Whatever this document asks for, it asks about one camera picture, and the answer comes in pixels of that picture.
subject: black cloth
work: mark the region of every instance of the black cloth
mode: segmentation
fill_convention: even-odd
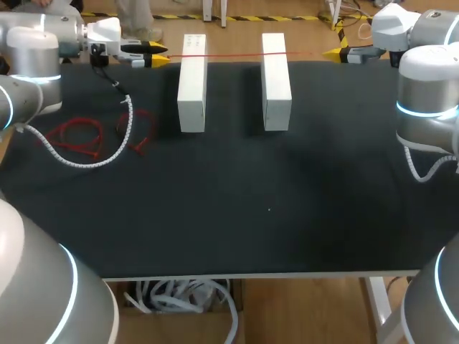
[[[96,118],[109,156],[122,97],[89,66],[62,68],[63,109],[33,124],[46,133]],[[206,132],[182,134],[179,70],[109,68],[137,108],[156,114],[158,138],[144,157],[128,150],[79,171],[25,133],[0,167],[8,200],[100,276],[419,269],[457,232],[455,166],[426,184],[411,176],[388,61],[290,63],[290,130],[281,133],[262,128],[260,64],[216,63]],[[146,126],[138,119],[136,139]],[[83,142],[89,132],[69,136]]]

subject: person's leg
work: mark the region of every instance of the person's leg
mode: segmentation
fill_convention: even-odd
[[[153,27],[149,0],[115,0],[118,16],[122,21],[124,36],[142,41],[159,41],[163,36],[161,29]]]
[[[132,21],[129,16],[131,0],[115,0],[116,8],[118,10],[118,18],[123,28],[123,34],[131,34],[132,32]]]
[[[153,24],[149,0],[130,0],[129,12],[131,13],[132,30],[144,29]]]

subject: shoe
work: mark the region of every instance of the shoe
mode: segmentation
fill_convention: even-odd
[[[123,27],[123,38],[136,38],[141,41],[159,42],[163,39],[163,30],[158,27],[130,30]]]

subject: white cable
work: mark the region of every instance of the white cable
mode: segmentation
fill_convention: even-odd
[[[134,118],[134,108],[132,104],[132,99],[131,96],[126,95],[126,98],[123,102],[121,103],[127,103],[128,108],[129,108],[129,117],[128,117],[128,126],[126,128],[126,134],[124,136],[123,142],[120,145],[120,148],[114,152],[114,154],[109,157],[108,159],[101,161],[99,163],[89,163],[89,164],[84,164],[84,163],[73,163],[72,161],[68,161],[67,159],[63,158],[49,143],[49,141],[41,134],[36,128],[32,127],[31,125],[16,125],[18,130],[26,129],[35,136],[38,137],[40,141],[43,142],[45,148],[54,156],[60,163],[63,163],[64,165],[74,167],[74,168],[98,168],[105,166],[111,162],[113,162],[120,154],[121,152],[124,151],[124,148],[128,145],[129,137],[131,136],[131,129],[132,129],[132,123],[133,123],[133,118]]]
[[[369,26],[370,29],[372,28],[372,26],[368,23],[363,23],[360,27],[359,27],[359,31],[357,32],[357,34],[359,35],[359,39],[361,39],[362,41],[364,41],[365,39],[370,39],[372,37],[372,35],[370,34],[368,37],[363,37],[361,35],[361,28],[362,27],[365,27],[365,26]]]
[[[416,171],[413,160],[411,159],[410,149],[407,146],[404,147],[404,154],[407,157],[407,162],[408,166],[410,167],[411,174],[420,183],[425,183],[426,181],[429,181],[434,176],[435,172],[437,172],[437,170],[441,167],[442,164],[447,163],[448,161],[458,160],[455,156],[443,156],[434,163],[432,168],[429,170],[429,172],[427,172],[425,176],[421,177]]]
[[[239,319],[237,316],[235,301],[229,291],[230,281],[227,280],[226,282],[228,287],[224,287],[210,279],[196,279],[193,281],[177,281],[173,279],[169,281],[159,281],[153,286],[153,288],[151,288],[149,295],[149,300],[154,306],[154,309],[152,310],[146,307],[144,303],[148,294],[150,282],[144,282],[143,286],[142,282],[136,283],[137,300],[134,300],[134,298],[127,292],[124,293],[124,296],[127,301],[146,314],[151,314],[153,312],[160,314],[173,312],[202,313],[209,309],[213,299],[217,295],[216,291],[218,290],[223,294],[223,300],[228,301],[229,310],[232,316],[231,329],[229,330],[224,343],[232,344],[236,338]],[[158,291],[164,285],[166,285],[164,293],[158,295]]]
[[[366,13],[363,9],[360,9],[359,7],[356,7],[356,6],[347,6],[347,5],[343,5],[342,4],[341,8],[343,8],[343,9],[353,9],[354,11],[360,12],[364,16],[367,16],[368,18],[371,17],[370,14]],[[363,37],[361,35],[361,29],[362,29],[362,27],[365,27],[366,25],[368,25],[370,28],[372,27],[369,23],[363,23],[362,25],[360,25],[359,31],[357,32],[357,34],[359,36],[359,39],[361,39],[361,40],[370,39],[372,37],[371,35],[369,35],[368,37]]]
[[[364,16],[371,17],[368,13],[366,13],[363,9],[360,9],[359,7],[347,6],[347,5],[343,5],[342,4],[341,8],[342,9],[353,9],[355,11],[358,11],[358,12],[362,13]]]

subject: glowing blue ring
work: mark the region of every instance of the glowing blue ring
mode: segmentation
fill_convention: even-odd
[[[443,251],[445,248],[443,247],[440,253],[438,254],[437,261],[435,262],[435,288],[437,289],[438,298],[440,299],[440,303],[445,310],[447,317],[450,319],[451,323],[454,325],[456,330],[459,331],[459,322],[456,320],[453,312],[451,312],[448,304],[446,303],[445,297],[443,296],[442,288],[440,287],[440,277],[439,277],[439,269],[440,269],[440,258],[442,256]]]
[[[55,331],[52,333],[51,337],[49,337],[48,341],[45,344],[53,344],[57,337],[59,337],[60,333],[64,329],[65,324],[69,320],[70,313],[72,312],[73,306],[75,305],[75,300],[77,299],[77,289],[78,289],[78,271],[77,271],[77,263],[73,258],[72,254],[62,245],[60,245],[67,256],[69,256],[70,264],[72,265],[73,271],[73,283],[72,283],[72,291],[70,293],[69,303],[67,304],[67,308],[65,309],[64,315],[62,316],[59,324],[57,325]]]
[[[451,23],[451,26],[448,29],[448,32],[446,33],[444,45],[448,45],[450,43],[451,34],[453,34],[453,30],[456,27],[456,25],[458,25],[458,22],[459,22],[459,16],[456,16],[453,23]]]
[[[54,77],[27,77],[25,75],[10,75],[17,80],[33,82],[34,84],[46,84],[51,81],[59,80],[61,78],[60,75],[55,75]]]
[[[446,119],[446,118],[455,117],[457,115],[457,110],[459,108],[459,105],[456,105],[455,107],[449,110],[442,111],[441,113],[418,113],[415,111],[405,109],[399,104],[399,102],[397,102],[397,108],[403,113],[406,113],[407,115],[411,115],[411,116],[426,117],[426,118],[442,117],[443,119]]]
[[[11,97],[9,96],[8,92],[2,86],[0,86],[0,90],[5,94],[6,100],[8,100],[8,104],[9,104],[9,119],[3,128],[3,130],[5,130],[8,128],[8,126],[11,124],[11,121],[13,120],[14,109],[13,109],[13,102],[11,101]]]

